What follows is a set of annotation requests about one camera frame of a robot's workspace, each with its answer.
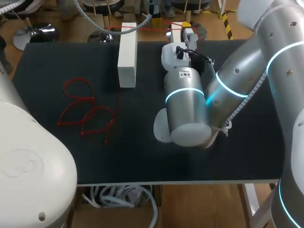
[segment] red cable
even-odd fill
[[[81,82],[85,82],[91,90],[91,96],[90,97],[82,97],[82,96],[74,96],[74,95],[70,95],[67,91],[66,91],[66,86],[69,85],[70,83],[74,82],[74,81],[81,81]],[[91,99],[94,102],[94,92],[92,89],[91,84],[88,82],[88,80],[84,79],[84,78],[72,78],[70,80],[67,80],[64,85],[63,85],[63,92],[65,93],[65,95],[67,95],[68,97],[74,98],[74,99]]]
[[[73,99],[76,99],[74,102],[72,102],[71,104],[69,104],[65,109],[64,111],[62,112],[61,116],[60,116],[60,119],[57,123],[57,126],[61,126],[61,125],[73,125],[73,124],[81,124],[81,136],[83,137],[84,135],[86,134],[92,134],[92,133],[100,133],[104,130],[108,130],[107,133],[106,133],[106,140],[105,140],[105,143],[108,143],[108,137],[110,135],[110,127],[113,125],[113,122],[114,120],[116,119],[116,115],[118,113],[118,106],[119,106],[119,96],[120,96],[120,86],[119,86],[119,78],[118,78],[118,74],[117,74],[117,71],[115,71],[115,75],[116,75],[116,80],[117,80],[117,86],[118,86],[118,96],[117,96],[117,105],[116,105],[116,108],[115,108],[115,111],[112,112],[112,110],[109,108],[109,107],[106,107],[106,106],[95,106],[95,98],[94,98],[94,92],[93,92],[93,89],[92,89],[92,86],[91,84],[84,78],[73,78],[73,79],[70,79],[68,81],[66,81],[63,85],[63,92],[65,93],[66,96],[68,97],[71,97]],[[92,96],[91,97],[80,97],[80,96],[74,96],[74,95],[70,95],[68,92],[66,92],[66,86],[69,85],[70,83],[74,82],[74,81],[83,81],[85,82],[86,84],[89,85],[90,89],[91,89],[91,93],[92,93]],[[62,121],[62,118],[63,116],[66,114],[66,112],[72,107],[74,106],[75,104],[78,104],[80,102],[91,102],[92,105],[94,106],[91,110],[89,110],[84,118],[80,121],[71,121],[71,122],[63,122]],[[107,111],[109,111],[111,113],[111,116],[112,116],[112,119],[111,121],[105,126],[105,127],[102,127],[98,130],[92,130],[92,131],[84,131],[84,123],[86,121],[88,121],[89,119],[91,119],[91,117],[96,113],[97,110],[99,109],[105,109]]]
[[[74,105],[76,105],[76,104],[78,104],[78,103],[80,103],[80,102],[85,102],[85,101],[91,102],[92,105],[95,106],[93,100],[92,100],[92,99],[89,99],[89,98],[81,98],[81,99],[79,98],[79,99],[75,100],[74,102],[70,103],[70,104],[64,109],[64,111],[62,112],[62,114],[61,114],[61,116],[60,116],[60,119],[59,119],[59,121],[58,121],[58,123],[57,123],[57,126],[59,127],[59,126],[62,126],[62,125],[74,125],[74,124],[79,124],[79,123],[81,124],[81,123],[83,123],[83,122],[89,120],[92,116],[89,116],[89,117],[87,117],[87,118],[83,118],[82,120],[79,120],[79,121],[71,121],[71,122],[64,122],[64,121],[62,121],[63,116],[66,114],[66,112],[67,112],[72,106],[74,106]]]

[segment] gray braided cable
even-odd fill
[[[16,7],[18,7],[19,5],[21,5],[24,2],[25,2],[25,0],[18,0],[18,1],[14,2],[14,3],[6,6],[6,7],[1,8],[0,9],[0,15],[15,9]]]
[[[79,3],[77,0],[74,0],[74,3],[75,3],[75,6],[77,7],[77,9],[79,10],[80,14],[87,20],[89,21],[94,27],[96,27],[98,30],[102,31],[103,33],[106,33],[106,34],[110,34],[110,35],[114,35],[114,36],[120,36],[120,35],[123,35],[123,34],[128,34],[130,32],[134,32],[136,30],[138,30],[139,28],[141,28],[142,26],[144,26],[145,24],[147,24],[149,22],[149,20],[152,18],[152,15],[151,14],[148,14],[147,15],[147,18],[141,23],[139,24],[138,26],[132,28],[132,29],[129,29],[127,31],[123,31],[123,32],[114,32],[114,31],[110,31],[110,30],[106,30],[102,27],[100,27],[99,25],[97,25],[95,22],[93,22],[87,15],[86,13],[82,10],[82,8],[80,7]]]
[[[249,95],[243,100],[243,102],[234,110],[234,112],[230,115],[230,117],[225,121],[224,126],[227,126],[229,122],[241,111],[241,109],[247,104],[247,102],[253,97],[256,91],[261,87],[262,83],[264,82],[265,78],[267,77],[266,71],[262,74],[260,79],[258,80],[256,86],[251,90]]]

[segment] glowing cyan ring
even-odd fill
[[[178,93],[178,92],[185,91],[185,90],[197,91],[197,92],[199,92],[199,93],[201,93],[201,94],[204,95],[204,93],[203,93],[202,91],[200,91],[199,89],[196,89],[196,88],[183,88],[183,89],[177,89],[177,90],[173,91],[172,93],[170,93],[170,94],[167,96],[167,98],[166,98],[166,103],[167,103],[167,100],[168,100],[173,94],[176,94],[176,93]]]
[[[290,220],[296,225],[296,227],[301,228],[301,227],[294,221],[294,219],[291,217],[291,215],[288,213],[288,211],[287,211],[287,209],[286,209],[286,207],[285,207],[285,205],[284,205],[284,203],[283,203],[282,195],[281,195],[281,181],[280,181],[280,183],[279,183],[279,195],[280,195],[281,204],[282,204],[282,206],[283,206],[283,208],[284,208],[286,214],[288,215],[288,217],[290,218]]]
[[[274,59],[275,59],[276,57],[278,57],[278,55],[280,55],[282,52],[284,52],[284,51],[286,51],[286,50],[288,50],[288,49],[290,49],[290,48],[293,48],[293,47],[295,47],[295,46],[302,45],[302,44],[304,44],[304,41],[300,41],[300,42],[296,42],[296,43],[294,43],[294,44],[290,44],[290,45],[288,45],[288,46],[282,48],[281,50],[279,50],[279,51],[278,51],[274,56],[272,56],[272,58],[269,60],[269,62],[268,62],[268,64],[267,64],[267,67],[266,67],[266,74],[268,75],[268,70],[269,70],[269,68],[270,68],[270,65],[272,64],[272,62],[274,61]]]
[[[232,94],[234,94],[234,95],[236,95],[236,96],[239,96],[239,97],[243,97],[243,98],[248,97],[248,95],[242,95],[242,94],[238,94],[237,92],[234,92],[232,89],[228,88],[228,87],[220,80],[220,78],[219,78],[219,76],[218,76],[218,73],[216,73],[215,75],[216,75],[216,77],[217,77],[218,82],[219,82],[226,90],[228,90],[230,93],[232,93]]]

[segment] wooden floor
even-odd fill
[[[55,0],[46,0],[45,5],[53,7]],[[238,0],[228,0],[227,10],[236,10]],[[90,17],[100,25],[100,15]],[[183,20],[184,15],[178,14],[171,21]],[[228,39],[223,21],[217,14],[202,13],[191,18],[206,27],[207,39]],[[121,20],[110,18],[111,26],[120,26]],[[70,22],[62,22],[58,12],[39,12],[32,22],[50,22],[61,33],[62,41],[86,42],[87,37],[95,30],[82,17],[75,17]],[[235,13],[228,14],[234,39],[247,39],[252,32],[238,23]],[[22,21],[10,20],[2,26],[0,34],[5,38],[9,61],[16,66],[22,52],[12,44],[13,34],[23,27]],[[139,40],[166,40],[164,31],[139,32]],[[267,184],[255,185],[259,202],[270,193]],[[147,228],[152,219],[151,208],[138,209],[82,209],[77,210],[73,228]],[[245,228],[247,222],[242,209],[241,198],[236,184],[222,185],[165,185],[162,193],[162,206],[159,208],[158,228]]]

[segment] white box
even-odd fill
[[[136,27],[136,23],[122,23],[122,31]],[[118,55],[118,77],[121,88],[134,88],[136,85],[137,31],[121,35]]]

